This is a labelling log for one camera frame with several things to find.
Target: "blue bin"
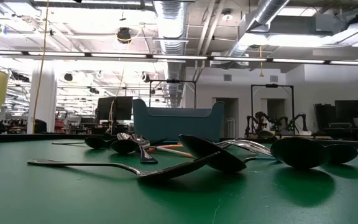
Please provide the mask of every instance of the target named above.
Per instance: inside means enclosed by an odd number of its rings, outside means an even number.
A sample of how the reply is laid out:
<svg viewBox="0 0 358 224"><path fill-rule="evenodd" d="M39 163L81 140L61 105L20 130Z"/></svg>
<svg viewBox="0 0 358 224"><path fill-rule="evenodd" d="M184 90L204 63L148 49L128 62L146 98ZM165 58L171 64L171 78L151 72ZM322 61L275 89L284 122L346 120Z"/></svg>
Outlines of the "blue bin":
<svg viewBox="0 0 358 224"><path fill-rule="evenodd" d="M224 103L212 109L149 108L143 100L133 100L135 133L150 141L168 138L179 141L179 134L192 134L218 142L224 119Z"/></svg>

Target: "silver ductwork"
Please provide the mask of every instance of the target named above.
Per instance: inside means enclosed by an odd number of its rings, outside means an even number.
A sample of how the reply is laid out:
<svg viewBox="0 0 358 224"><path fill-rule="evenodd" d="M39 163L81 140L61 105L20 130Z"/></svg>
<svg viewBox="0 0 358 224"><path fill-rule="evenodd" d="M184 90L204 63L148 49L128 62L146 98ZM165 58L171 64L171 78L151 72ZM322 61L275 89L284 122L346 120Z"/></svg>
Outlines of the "silver ductwork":
<svg viewBox="0 0 358 224"><path fill-rule="evenodd" d="M155 11L158 15L158 35L160 38L181 39L186 30L186 2L156 1ZM160 42L163 54L181 55L185 53L185 43L175 40L163 40ZM165 66L166 79L185 79L185 64L178 62L167 62ZM182 84L168 84L167 92L170 95L171 107L180 104Z"/></svg>
<svg viewBox="0 0 358 224"><path fill-rule="evenodd" d="M244 16L246 20L246 25L243 26L245 34L248 30L269 24L289 2L290 0L260 0L258 8L250 15ZM226 56L241 57L246 52L249 44L245 34L239 38L239 41Z"/></svg>

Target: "green tabletop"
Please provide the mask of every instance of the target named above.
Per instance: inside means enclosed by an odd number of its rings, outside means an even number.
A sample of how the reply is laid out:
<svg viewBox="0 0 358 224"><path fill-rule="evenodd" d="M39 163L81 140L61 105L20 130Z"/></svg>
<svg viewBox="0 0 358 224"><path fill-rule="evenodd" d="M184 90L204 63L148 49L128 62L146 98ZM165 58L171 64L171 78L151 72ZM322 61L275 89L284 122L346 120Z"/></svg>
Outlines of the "green tabletop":
<svg viewBox="0 0 358 224"><path fill-rule="evenodd" d="M250 161L237 174L203 167L164 184L138 182L114 167L28 166L28 159L122 162L155 170L189 161L166 152L142 165L118 156L52 141L0 143L2 223L355 223L358 157L337 167L297 171L272 161ZM230 149L244 157L243 149Z"/></svg>

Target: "wall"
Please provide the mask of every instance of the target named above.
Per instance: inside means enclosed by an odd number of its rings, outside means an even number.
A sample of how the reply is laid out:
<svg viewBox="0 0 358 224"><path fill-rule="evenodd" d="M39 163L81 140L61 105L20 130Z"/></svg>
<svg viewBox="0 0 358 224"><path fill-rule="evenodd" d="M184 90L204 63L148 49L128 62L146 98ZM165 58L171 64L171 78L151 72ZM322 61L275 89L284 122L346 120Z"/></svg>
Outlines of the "wall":
<svg viewBox="0 0 358 224"><path fill-rule="evenodd" d="M358 66L301 65L286 74L286 81L295 86L295 114L306 113L311 131L318 130L314 104L358 100Z"/></svg>
<svg viewBox="0 0 358 224"><path fill-rule="evenodd" d="M190 80L193 72L193 68L186 68L186 79ZM224 82L223 74L231 74L232 81ZM205 68L197 83L197 108L211 108L213 98L238 98L239 119L236 137L242 137L247 125L247 116L251 115L250 85L270 83L270 75L278 75L278 84L285 84L286 76L278 69L264 69L264 75L260 77L260 70L250 72L248 69L224 71L219 68ZM183 98L183 107L194 108L194 95L190 89L186 88ZM261 100L266 98L290 101L291 96L282 88L254 87L254 114L261 110Z"/></svg>

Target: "ceiling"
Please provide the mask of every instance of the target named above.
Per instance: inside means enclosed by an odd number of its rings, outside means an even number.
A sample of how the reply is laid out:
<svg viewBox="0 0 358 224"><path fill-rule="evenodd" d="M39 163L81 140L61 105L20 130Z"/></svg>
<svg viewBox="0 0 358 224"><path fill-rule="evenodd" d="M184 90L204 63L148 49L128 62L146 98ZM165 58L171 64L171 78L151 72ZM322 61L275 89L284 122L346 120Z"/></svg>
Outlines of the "ceiling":
<svg viewBox="0 0 358 224"><path fill-rule="evenodd" d="M188 5L188 17L186 23L186 54L195 54L202 31L203 16L208 8L210 0L197 0ZM6 34L0 37L0 50L38 50L43 49L46 1L9 1L7 5L10 12L0 13L0 24L6 27ZM48 29L46 39L47 51L60 52L122 52L122 53L160 53L160 44L153 40L158 37L157 17L153 11L138 11L127 9L112 9L100 7L97 4L89 4L92 1L84 1L83 5L69 0L51 0L48 14ZM218 26L214 31L214 39L208 47L208 53L225 52L229 50L238 37L238 25L242 15L257 8L258 0L240 1L227 0L225 9L231 9L232 19L230 21L218 20ZM72 4L75 7L63 7ZM151 2L146 2L146 7L152 7ZM282 16L313 16L317 10L324 13L346 12L358 8L358 1L290 1L279 15ZM120 27L129 27L132 39L130 44L122 44L116 34ZM285 57L285 58L313 58L312 48L300 47L276 47L262 46L263 57ZM318 49L330 52L338 51L337 55L348 55L342 59L356 59L355 48L342 49ZM249 48L246 52L250 57L259 57L258 49ZM24 58L0 58L0 69L10 69L23 74L31 79L32 59ZM153 79L164 79L163 62L107 62L107 61L81 61L81 60L59 60L58 85L81 85L81 86L121 86L130 87L126 93L120 91L119 95L133 95L149 100L149 84L142 81L142 74L148 74ZM266 68L279 68L287 72L293 68L286 64L266 64ZM259 63L250 63L249 68L259 68ZM72 82L64 79L64 74L71 73L74 77ZM23 83L19 80L11 80L11 83ZM152 98L153 106L167 106L164 95L165 84L161 83ZM12 94L8 98L15 98L22 102L22 106L28 105L29 87L9 87ZM77 114L91 114L97 104L97 99L102 96L115 96L117 90L98 88L99 94L90 93L89 89L59 88L57 105L64 107ZM85 102L78 102L76 98L86 98Z"/></svg>

